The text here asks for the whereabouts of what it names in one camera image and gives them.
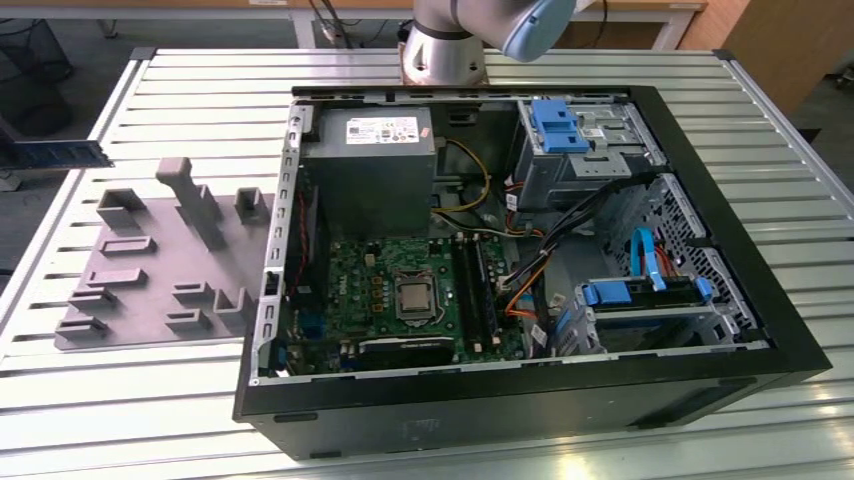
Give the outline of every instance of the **cpu socket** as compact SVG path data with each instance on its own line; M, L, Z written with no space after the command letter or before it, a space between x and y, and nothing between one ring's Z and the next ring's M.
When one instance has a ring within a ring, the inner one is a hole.
M421 272L419 276L395 277L395 307L397 320L419 328L436 319L436 294L433 276Z

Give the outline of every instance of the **motherboard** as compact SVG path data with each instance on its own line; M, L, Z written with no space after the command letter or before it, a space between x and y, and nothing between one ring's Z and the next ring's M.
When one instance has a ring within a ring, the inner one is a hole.
M487 282L472 279L479 269ZM325 311L297 317L307 373L522 359L518 322L493 295L507 270L489 235L335 242Z

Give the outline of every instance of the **green circuit board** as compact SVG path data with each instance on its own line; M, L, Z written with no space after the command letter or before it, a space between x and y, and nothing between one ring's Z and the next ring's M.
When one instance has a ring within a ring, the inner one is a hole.
M507 274L501 243L496 237L480 240L489 276ZM441 336L455 341L455 363L477 363L523 357L518 327L501 328L500 343L483 351L467 348L455 283L449 239L385 239L336 242L331 248L329 297L324 315L323 341L304 350L312 373L345 371L333 358L339 343L357 338ZM396 282L423 278L432 283L436 315L424 325L399 319Z

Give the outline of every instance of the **aluminum table surface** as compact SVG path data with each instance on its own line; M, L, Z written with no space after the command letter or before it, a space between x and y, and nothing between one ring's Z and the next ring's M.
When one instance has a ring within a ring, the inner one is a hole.
M0 476L195 478L851 478L850 193L735 62L708 53L488 55L493 84L660 89L834 369L682 428L297 464L231 420L240 339L62 354L52 332L107 188L168 196L157 159L215 194L276 185L293 85L393 84L393 51L160 50L124 71L92 138L115 169L72 171L0 299Z

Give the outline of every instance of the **ram slot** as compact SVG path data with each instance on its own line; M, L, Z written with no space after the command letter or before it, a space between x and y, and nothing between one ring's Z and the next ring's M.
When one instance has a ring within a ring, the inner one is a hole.
M492 282L489 282L489 272L485 265L485 257L483 256L483 249L480 248L480 242L471 242L469 244L471 258L475 261L472 272L476 272L475 279L475 296L477 301L479 319L480 319L480 331L483 334L483 343L487 346L497 347L500 344L500 337L497 336L497 315L495 314L495 296L492 295Z
M459 305L459 318L463 324L463 337L465 349L469 352L483 351L483 331L481 322L477 318L479 308L475 290L476 283L472 281L475 270L471 268L468 241L459 239L451 248L451 261L453 262L453 283L456 285L456 302Z

